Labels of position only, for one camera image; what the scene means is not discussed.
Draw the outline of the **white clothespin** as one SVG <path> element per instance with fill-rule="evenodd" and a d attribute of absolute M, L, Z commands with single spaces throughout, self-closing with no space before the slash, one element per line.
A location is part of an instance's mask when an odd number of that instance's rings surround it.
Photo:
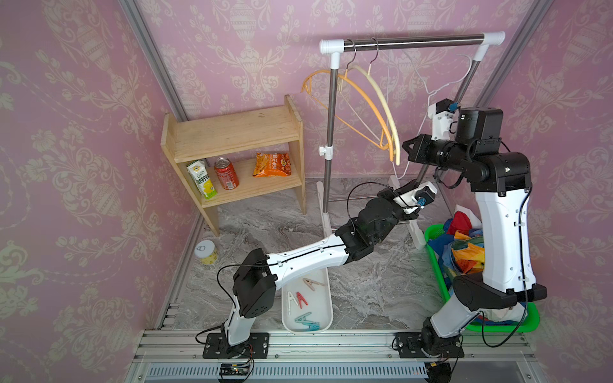
<path fill-rule="evenodd" d="M 293 293 L 289 291 L 287 292 L 287 315 L 288 316 L 291 316 L 293 306 L 299 307 L 299 303 L 296 300 L 295 295 L 293 295 Z"/>

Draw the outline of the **cream white clothes hanger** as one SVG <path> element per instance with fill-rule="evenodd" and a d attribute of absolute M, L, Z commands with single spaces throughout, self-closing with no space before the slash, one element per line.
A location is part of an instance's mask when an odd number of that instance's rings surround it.
<path fill-rule="evenodd" d="M 380 88 L 378 83 L 375 81 L 375 79 L 370 74 L 371 69 L 372 69 L 372 64 L 374 63 L 374 61 L 377 60 L 378 55 L 379 55 L 379 51 L 380 51 L 380 45 L 379 45 L 378 39 L 377 38 L 372 38 L 372 40 L 375 43 L 376 54 L 375 54 L 375 58 L 370 62 L 368 70 L 364 70 L 359 65 L 347 64 L 346 65 L 346 70 L 345 70 L 344 74 L 340 76 L 340 79 L 342 80 L 341 86 L 343 86 L 344 84 L 348 84 L 351 87 L 353 87 L 355 90 L 357 90 L 358 93 L 364 99 L 364 101 L 367 103 L 367 105 L 369 105 L 371 110 L 375 113 L 375 116 L 378 119 L 379 124 L 381 125 L 381 130 L 382 130 L 381 137 L 379 138 L 379 143 L 377 144 L 375 141 L 370 140 L 370 138 L 364 136 L 361 132 L 359 132 L 357 129 L 355 129 L 350 124 L 347 124 L 345 122 L 345 125 L 347 127 L 351 128 L 352 130 L 354 130 L 355 132 L 357 132 L 363 138 L 367 139 L 370 143 L 375 145 L 380 150 L 382 150 L 382 151 L 388 150 L 389 153 L 390 153 L 390 161 L 394 165 L 400 165 L 400 162 L 401 162 L 401 153 L 400 153 L 401 145 L 400 145 L 400 140 L 399 140 L 399 136 L 398 136 L 397 126 L 396 126 L 393 114 L 392 114 L 392 112 L 390 110 L 388 101 L 387 101 L 386 97 L 384 96 L 382 89 Z M 349 79 L 348 75 L 349 75 L 349 72 L 351 72 L 351 70 L 354 70 L 354 71 L 357 71 L 358 73 L 360 73 L 370 83 L 370 86 L 372 87 L 373 91 L 375 91 L 375 93 L 376 93 L 376 95 L 378 97 L 378 100 L 379 100 L 379 102 L 381 104 L 381 107 L 383 109 L 383 113 L 385 113 L 385 116 L 386 116 L 386 120 L 385 121 L 383 121 L 383 116 L 382 116 L 378 106 L 375 105 L 375 103 L 370 99 L 369 96 L 367 96 L 366 92 L 363 89 L 361 89 L 359 86 L 354 84 Z"/>

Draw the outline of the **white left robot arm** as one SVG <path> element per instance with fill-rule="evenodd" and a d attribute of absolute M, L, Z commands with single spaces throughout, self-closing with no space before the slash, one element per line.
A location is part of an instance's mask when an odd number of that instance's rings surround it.
<path fill-rule="evenodd" d="M 276 292 L 296 279 L 329 267 L 343 266 L 371 254 L 403 221 L 415 220 L 421 209 L 434 202 L 437 189 L 429 182 L 415 180 L 399 189 L 387 187 L 370 199 L 356 217 L 333 234 L 298 249 L 265 254 L 251 251 L 236 265 L 233 286 L 228 294 L 232 312 L 222 325 L 229 347 L 245 343 L 255 319 L 269 311 Z"/>

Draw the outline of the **rainbow striped jacket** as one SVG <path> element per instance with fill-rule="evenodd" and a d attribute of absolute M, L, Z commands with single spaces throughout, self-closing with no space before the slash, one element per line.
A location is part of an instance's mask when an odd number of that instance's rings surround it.
<path fill-rule="evenodd" d="M 463 274 L 480 273 L 485 269 L 485 245 L 482 236 L 468 236 L 457 231 L 443 248 L 442 272 L 454 280 Z"/>

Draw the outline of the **teal green clothespin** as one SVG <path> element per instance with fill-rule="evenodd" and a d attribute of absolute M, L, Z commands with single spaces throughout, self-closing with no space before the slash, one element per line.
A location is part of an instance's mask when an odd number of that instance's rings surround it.
<path fill-rule="evenodd" d="M 311 312 L 306 312 L 305 314 L 302 314 L 298 317 L 295 318 L 295 322 L 296 323 L 301 323 L 304 324 L 305 326 L 311 326 L 314 322 L 311 321 L 311 319 L 309 319 L 309 316 L 312 315 Z"/>

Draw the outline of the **wooden clothes hanger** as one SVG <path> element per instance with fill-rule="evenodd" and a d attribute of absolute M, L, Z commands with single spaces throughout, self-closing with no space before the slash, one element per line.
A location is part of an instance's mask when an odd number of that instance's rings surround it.
<path fill-rule="evenodd" d="M 319 103 L 319 105 L 321 105 L 326 110 L 329 110 L 330 106 L 325 106 L 324 103 L 322 103 L 319 99 L 317 99 L 312 93 L 312 78 L 315 75 L 320 74 L 320 73 L 331 73 L 332 70 L 337 70 L 338 67 L 340 66 L 340 54 L 344 52 L 344 46 L 345 46 L 345 42 L 341 39 L 322 40 L 319 43 L 320 53 L 330 54 L 332 68 L 330 70 L 318 70 L 310 74 L 309 76 L 307 76 L 305 81 L 303 82 L 303 86 L 301 89 L 302 93 L 306 93 L 309 97 L 311 97 L 314 101 Z M 351 81 L 351 79 L 348 78 L 348 74 L 351 70 L 357 70 L 359 73 L 361 73 L 362 76 L 364 76 L 365 79 L 367 79 L 367 81 L 369 81 L 369 83 L 371 84 L 373 90 L 378 95 L 378 98 L 382 104 L 382 108 L 387 118 L 386 121 L 383 119 L 383 115 L 379 111 L 378 106 L 375 105 L 375 103 L 370 99 L 367 93 L 362 88 L 360 88 L 357 84 Z M 387 104 L 387 101 L 385 97 L 383 96 L 381 89 L 378 87 L 378 84 L 372 78 L 372 76 L 370 76 L 370 71 L 365 71 L 363 68 L 359 66 L 347 64 L 345 73 L 338 74 L 337 78 L 339 80 L 338 92 L 342 96 L 343 100 L 347 103 L 347 105 L 350 107 L 354 115 L 359 119 L 359 121 L 362 122 L 364 127 L 371 133 L 371 135 L 373 137 L 377 137 L 375 133 L 372 131 L 372 129 L 365 123 L 365 121 L 362 118 L 360 118 L 359 114 L 354 110 L 354 108 L 348 102 L 346 97 L 343 95 L 342 93 L 343 85 L 348 84 L 349 86 L 351 86 L 358 94 L 361 95 L 364 101 L 370 106 L 371 110 L 373 111 L 376 118 L 378 119 L 379 124 L 381 125 L 382 133 L 379 137 L 379 142 L 376 143 L 375 141 L 371 140 L 369 137 L 365 136 L 362 132 L 358 131 L 355 127 L 353 127 L 348 122 L 344 121 L 341 117 L 337 116 L 336 114 L 335 114 L 335 117 L 338 118 L 348 128 L 352 129 L 354 132 L 357 132 L 357 134 L 359 134 L 361 137 L 365 138 L 370 143 L 375 145 L 378 149 L 382 151 L 388 151 L 389 156 L 390 156 L 390 161 L 393 164 L 399 165 L 401 159 L 400 159 L 400 143 L 399 143 L 399 137 L 397 134 L 397 127 L 396 127 L 393 115 L 390 111 L 389 105 Z"/>

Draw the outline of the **red clothespin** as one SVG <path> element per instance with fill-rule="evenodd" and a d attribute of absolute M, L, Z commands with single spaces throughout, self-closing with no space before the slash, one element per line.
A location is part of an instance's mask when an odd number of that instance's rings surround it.
<path fill-rule="evenodd" d="M 295 298 L 300 309 L 303 309 L 305 306 L 308 306 L 307 300 L 303 297 L 301 293 L 297 292 Z"/>

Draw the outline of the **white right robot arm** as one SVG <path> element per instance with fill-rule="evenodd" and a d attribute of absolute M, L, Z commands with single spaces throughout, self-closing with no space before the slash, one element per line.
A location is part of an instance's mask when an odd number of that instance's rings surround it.
<path fill-rule="evenodd" d="M 462 109 L 453 140 L 421 134 L 402 145 L 412 162 L 459 172 L 475 194 L 482 221 L 485 269 L 456 277 L 452 298 L 425 320 L 421 343 L 431 356 L 451 354 L 462 329 L 484 309 L 548 295 L 536 282 L 529 255 L 530 162 L 522 153 L 500 151 L 502 122 L 500 109 Z"/>

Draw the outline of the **blue red white jacket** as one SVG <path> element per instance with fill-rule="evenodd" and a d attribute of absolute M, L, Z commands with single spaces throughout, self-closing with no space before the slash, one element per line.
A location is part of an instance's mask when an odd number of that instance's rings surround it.
<path fill-rule="evenodd" d="M 443 223 L 446 230 L 446 236 L 438 238 L 439 241 L 447 241 L 448 244 L 452 241 L 454 234 L 459 231 L 468 236 L 482 236 L 483 230 L 481 222 L 475 217 L 471 210 L 463 207 L 458 207 L 454 212 L 453 217 Z M 439 262 L 442 263 L 442 255 L 439 255 Z"/>

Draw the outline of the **blue clothespin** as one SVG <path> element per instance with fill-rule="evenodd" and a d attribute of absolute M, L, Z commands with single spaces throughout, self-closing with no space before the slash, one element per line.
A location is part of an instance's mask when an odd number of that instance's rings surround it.
<path fill-rule="evenodd" d="M 308 331 L 320 330 L 320 324 L 318 322 L 303 322 L 303 325 L 307 327 Z"/>

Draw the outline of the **pink clothespin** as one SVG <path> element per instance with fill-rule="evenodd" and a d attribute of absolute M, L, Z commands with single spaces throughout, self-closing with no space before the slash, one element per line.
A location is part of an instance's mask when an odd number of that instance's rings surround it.
<path fill-rule="evenodd" d="M 325 287 L 324 283 L 308 278 L 303 278 L 303 283 L 312 291 L 316 291 L 317 287 Z"/>

